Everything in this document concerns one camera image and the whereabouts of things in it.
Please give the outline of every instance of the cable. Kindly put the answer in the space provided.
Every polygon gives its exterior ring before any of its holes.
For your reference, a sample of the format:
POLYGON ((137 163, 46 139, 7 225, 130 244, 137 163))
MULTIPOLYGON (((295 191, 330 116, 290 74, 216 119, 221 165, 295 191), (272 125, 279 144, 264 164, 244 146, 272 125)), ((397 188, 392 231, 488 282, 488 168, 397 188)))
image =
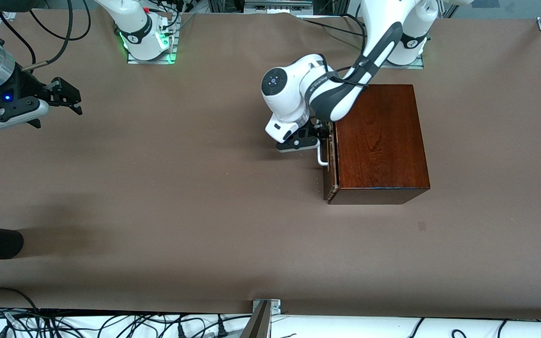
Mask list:
POLYGON ((455 334, 457 333, 460 333, 462 335, 462 338, 466 338, 466 334, 464 334, 464 332, 460 331, 459 329, 452 330, 452 332, 450 333, 451 338, 457 338, 457 336, 455 336, 455 334))
POLYGON ((181 325, 181 317, 178 318, 178 327, 177 327, 177 334, 178 334, 178 338, 187 338, 187 336, 185 336, 185 331, 183 330, 183 325, 181 325))
POLYGON ((225 330, 225 325, 223 324, 223 318, 221 317, 220 314, 218 314, 218 321, 217 321, 217 323, 218 323, 218 335, 217 335, 217 337, 218 337, 218 338, 225 338, 225 337, 227 337, 229 334, 228 334, 227 330, 225 330))
POLYGON ((22 70, 33 70, 36 68, 47 66, 48 64, 52 64, 56 62, 60 56, 66 51, 66 47, 68 47, 68 43, 70 42, 70 35, 72 33, 72 24, 73 24, 73 12, 72 12, 72 0, 66 0, 68 4, 68 30, 66 31, 66 37, 64 38, 64 43, 62 44, 62 48, 60 48, 60 51, 58 51, 58 54, 56 54, 53 58, 47 61, 39 62, 37 64, 33 64, 32 66, 24 67, 22 70))
POLYGON ((196 334, 194 334, 193 336, 191 336, 191 338, 196 338, 197 336, 199 336, 201 333, 206 333, 206 330, 210 329, 211 327, 214 327, 216 325, 218 325, 219 323, 224 323, 224 322, 227 322, 227 321, 232 321, 234 319, 241 319, 241 318, 249 318, 251 317, 252 315, 244 315, 244 316, 236 316, 236 317, 230 317, 230 318, 225 318, 221 321, 218 321, 217 323, 214 323, 214 324, 211 324, 211 325, 208 325, 206 327, 204 327, 204 329, 202 329, 201 331, 197 332, 196 334))
POLYGON ((420 321, 417 322, 417 324, 415 325, 415 329, 412 330, 412 334, 410 336, 408 336, 408 338, 414 338, 414 336, 417 335, 417 331, 419 329, 419 326, 421 326, 421 323, 425 320, 425 317, 422 317, 420 321))
POLYGON ((318 13, 321 14, 321 13, 327 8, 327 6, 329 6, 329 4, 333 4, 333 3, 335 3, 335 2, 337 2, 337 0, 329 0, 329 1, 327 1, 327 3, 325 4, 325 6, 323 6, 323 8, 321 8, 321 9, 318 11, 318 13))
POLYGON ((191 19, 193 19, 193 17, 195 16, 196 14, 193 13, 189 19, 187 19, 185 22, 181 23, 181 26, 178 28, 178 30, 172 32, 172 34, 175 34, 176 32, 179 32, 183 27, 185 27, 185 25, 187 25, 187 22, 189 22, 191 19))
MULTIPOLYGON (((118 323, 120 323, 121 321, 124 321, 125 319, 127 319, 127 318, 129 318, 129 317, 130 317, 130 316, 126 316, 126 317, 124 317, 124 318, 121 319, 120 321, 117 321, 117 322, 114 323, 114 324, 118 324, 118 323)), ((97 331, 99 331, 99 332, 97 332, 97 338, 100 338, 101 332, 103 331, 103 329, 105 329, 106 327, 109 327, 109 326, 106 326, 106 324, 107 324, 109 321, 111 321, 112 318, 114 318, 114 317, 110 317, 110 318, 108 318, 108 320, 106 320, 105 322, 103 322, 103 325, 101 325, 101 327, 99 328, 99 330, 97 330, 97 331)))
POLYGON ((500 338, 500 333, 502 332, 502 328, 508 321, 509 321, 508 319, 505 319, 504 321, 502 321, 502 324, 500 324, 500 326, 498 327, 498 336, 497 336, 498 338, 500 338))
MULTIPOLYGON (((85 32, 79 36, 79 37, 72 37, 69 39, 69 41, 78 41, 78 40, 81 40, 82 38, 86 37, 87 34, 89 34, 89 31, 91 30, 91 12, 89 11, 89 7, 88 5, 86 4, 86 0, 82 0, 83 4, 85 5, 85 10, 86 10, 86 17, 88 19, 88 24, 86 26, 86 30, 85 32)), ((60 38, 62 40, 65 39, 65 37, 63 36, 58 36, 58 34, 52 32, 49 28, 45 27, 45 25, 43 25, 43 23, 41 23, 41 21, 39 20, 39 18, 37 18, 37 16, 35 15, 35 13, 32 11, 32 9, 29 11, 32 18, 35 19, 35 21, 37 22, 37 24, 39 26, 41 26, 41 28, 43 28, 45 30, 45 32, 48 32, 49 34, 51 34, 52 36, 56 37, 56 38, 60 38)))
POLYGON ((35 305, 35 303, 32 301, 32 299, 30 299, 30 297, 28 297, 27 295, 25 295, 22 291, 18 291, 16 289, 12 289, 11 287, 0 287, 0 290, 3 290, 3 291, 11 291, 11 292, 15 292, 19 295, 22 296, 22 298, 24 298, 28 304, 30 304, 32 310, 34 310, 35 314, 38 315, 39 314, 39 310, 37 310, 37 306, 35 305))
POLYGON ((108 318, 106 321, 103 322, 103 324, 101 325, 101 327, 99 329, 80 328, 80 329, 77 329, 77 330, 81 330, 81 331, 101 331, 101 330, 106 329, 108 327, 112 327, 112 326, 120 323, 121 321, 124 321, 125 319, 127 319, 130 316, 125 316, 125 317, 121 318, 120 321, 115 321, 114 323, 108 324, 109 321, 111 321, 114 318, 118 318, 118 317, 120 317, 120 316, 112 316, 112 317, 108 318))
POLYGON ((36 328, 31 328, 30 326, 28 326, 28 322, 25 324, 23 323, 20 318, 17 319, 18 323, 20 325, 22 325, 22 327, 24 327, 24 329, 15 329, 15 327, 13 327, 13 325, 10 327, 14 334, 16 331, 18 332, 26 332, 28 334, 28 336, 30 336, 31 338, 33 338, 34 336, 32 335, 31 332, 36 332, 37 334, 39 334, 40 336, 45 336, 46 333, 49 333, 50 336, 53 334, 53 333, 56 333, 56 335, 58 336, 58 338, 62 338, 59 336, 59 331, 64 331, 68 334, 71 334, 72 336, 76 337, 76 338, 85 338, 80 330, 93 330, 93 331, 97 331, 95 329, 87 329, 87 328, 81 328, 81 329, 77 329, 71 325, 69 325, 68 323, 65 323, 64 321, 60 320, 60 319, 56 319, 54 317, 47 317, 47 316, 41 316, 41 315, 35 315, 35 314, 32 314, 30 312, 26 312, 26 311, 20 311, 20 310, 15 310, 15 309, 11 309, 11 308, 4 308, 4 309, 0 309, 0 316, 2 316, 3 318, 6 318, 7 317, 5 316, 6 312, 14 312, 14 313, 18 313, 20 315, 26 315, 26 319, 30 319, 31 316, 34 317, 37 321, 37 318, 44 318, 45 319, 45 327, 44 328, 41 328, 40 326, 36 327, 36 328), (61 323, 62 325, 65 325, 66 327, 68 327, 68 329, 66 328, 61 328, 57 326, 57 323, 61 323))
POLYGON ((68 43, 70 41, 70 35, 72 33, 72 20, 73 20, 73 13, 72 13, 72 0, 66 0, 68 3, 68 30, 66 31, 66 38, 64 39, 64 44, 62 45, 62 48, 60 48, 60 51, 58 51, 58 54, 56 54, 51 60, 47 60, 47 64, 52 64, 56 62, 60 56, 66 51, 66 47, 68 47, 68 43))
POLYGON ((358 24, 358 26, 360 27, 360 32, 363 35, 363 47, 361 47, 361 52, 364 51, 364 48, 367 47, 367 29, 365 28, 364 24, 360 22, 360 20, 357 17, 354 17, 353 15, 350 15, 348 13, 342 14, 340 16, 349 17, 350 19, 352 19, 354 22, 358 24))
POLYGON ((0 12, 0 19, 6 25, 6 27, 11 30, 11 32, 15 35, 15 37, 18 38, 25 46, 28 48, 28 51, 31 53, 31 64, 35 64, 37 62, 37 56, 35 55, 35 51, 33 51, 31 45, 24 40, 24 38, 20 35, 19 32, 17 32, 10 24, 7 22, 6 17, 4 16, 3 12, 0 12))
POLYGON ((158 7, 162 7, 163 9, 166 10, 166 13, 169 13, 169 9, 174 11, 174 13, 176 15, 174 15, 174 20, 172 20, 172 22, 166 26, 163 26, 162 29, 165 30, 167 29, 168 27, 174 25, 176 22, 177 22, 177 19, 178 19, 178 16, 181 14, 178 9, 174 8, 174 7, 167 7, 165 6, 161 0, 158 0, 158 2, 154 2, 154 0, 148 0, 149 2, 151 2, 152 4, 158 6, 158 7))
POLYGON ((170 322, 170 324, 162 330, 161 334, 159 336, 157 336, 157 338, 162 338, 164 336, 164 332, 166 332, 168 329, 170 329, 172 327, 172 325, 174 325, 175 323, 178 323, 179 319, 180 319, 180 317, 178 319, 175 319, 174 321, 170 322))
POLYGON ((337 30, 337 31, 341 31, 341 32, 350 33, 350 34, 353 34, 355 36, 363 36, 363 34, 361 34, 361 33, 352 32, 352 31, 348 31, 348 30, 343 30, 342 28, 337 28, 337 27, 325 25, 324 23, 314 22, 314 21, 310 21, 310 20, 306 20, 306 19, 304 19, 304 21, 309 22, 309 23, 313 23, 314 25, 318 25, 318 26, 322 26, 322 27, 326 27, 326 28, 331 28, 332 30, 337 30))
POLYGON ((133 327, 133 328, 131 329, 131 331, 134 332, 135 329, 137 329, 137 328, 139 327, 139 325, 141 325, 141 323, 140 323, 140 322, 141 322, 141 319, 142 319, 142 317, 140 317, 140 316, 135 316, 135 320, 134 320, 132 323, 130 323, 127 327, 125 327, 124 330, 120 331, 120 333, 118 334, 118 336, 116 336, 116 338, 120 338, 120 336, 121 336, 126 330, 128 330, 130 327, 133 327))

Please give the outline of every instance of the wood grain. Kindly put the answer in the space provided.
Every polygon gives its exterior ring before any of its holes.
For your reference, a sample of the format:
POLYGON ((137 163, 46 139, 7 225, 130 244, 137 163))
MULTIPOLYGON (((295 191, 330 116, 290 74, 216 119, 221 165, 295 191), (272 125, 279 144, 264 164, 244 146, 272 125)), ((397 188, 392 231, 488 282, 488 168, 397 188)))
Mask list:
POLYGON ((429 189, 412 85, 371 85, 335 134, 342 189, 429 189))

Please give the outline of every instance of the table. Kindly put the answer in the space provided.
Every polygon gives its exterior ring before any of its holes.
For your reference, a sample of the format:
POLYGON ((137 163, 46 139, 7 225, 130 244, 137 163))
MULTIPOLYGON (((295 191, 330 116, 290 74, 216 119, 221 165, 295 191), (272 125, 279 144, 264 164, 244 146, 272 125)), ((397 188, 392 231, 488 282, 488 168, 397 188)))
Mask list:
MULTIPOLYGON (((47 13, 63 32, 67 14, 47 13)), ((137 66, 111 24, 96 11, 35 71, 79 88, 83 116, 55 108, 40 130, 0 132, 0 227, 27 240, 0 286, 40 307, 237 313, 272 297, 293 314, 541 318, 534 21, 438 20, 425 70, 380 71, 375 83, 414 85, 423 130, 432 188, 403 206, 327 205, 316 153, 279 154, 264 133, 262 75, 313 52, 346 66, 355 37, 198 15, 177 64, 137 66)), ((62 44, 28 15, 13 25, 39 60, 62 44)))

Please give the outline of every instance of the wooden box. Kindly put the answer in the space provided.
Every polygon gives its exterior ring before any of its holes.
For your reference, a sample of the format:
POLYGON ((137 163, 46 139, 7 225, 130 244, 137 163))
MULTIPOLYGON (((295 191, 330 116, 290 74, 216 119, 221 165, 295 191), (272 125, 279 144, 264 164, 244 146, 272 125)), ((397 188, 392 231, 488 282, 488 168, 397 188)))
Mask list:
POLYGON ((412 85, 371 85, 331 126, 325 199, 336 205, 401 205, 429 190, 412 85))

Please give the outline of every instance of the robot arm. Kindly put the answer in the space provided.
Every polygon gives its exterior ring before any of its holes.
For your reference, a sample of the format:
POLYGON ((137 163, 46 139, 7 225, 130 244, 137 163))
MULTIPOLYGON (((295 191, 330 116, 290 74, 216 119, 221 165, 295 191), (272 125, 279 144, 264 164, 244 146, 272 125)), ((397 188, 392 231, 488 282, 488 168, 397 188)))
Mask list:
POLYGON ((292 135, 309 127, 311 115, 323 122, 343 118, 388 58, 397 64, 413 62, 423 50, 437 8, 436 0, 362 0, 367 42, 344 78, 320 54, 269 70, 262 80, 262 95, 273 111, 266 132, 278 142, 279 151, 288 139, 290 150, 314 147, 314 142, 294 144, 292 135))
MULTIPOLYGON (((139 60, 151 60, 168 49, 168 19, 146 13, 136 0, 96 0, 110 13, 124 40, 125 47, 139 60)), ((35 0, 0 0, 0 11, 28 11, 35 0)), ((20 123, 40 128, 39 117, 49 113, 50 106, 69 107, 81 115, 80 92, 56 77, 45 85, 28 72, 47 62, 25 67, 15 62, 11 53, 0 45, 0 129, 20 123)))
POLYGON ((168 19, 146 13, 137 0, 95 0, 114 19, 126 49, 139 60, 151 60, 170 47, 168 19))

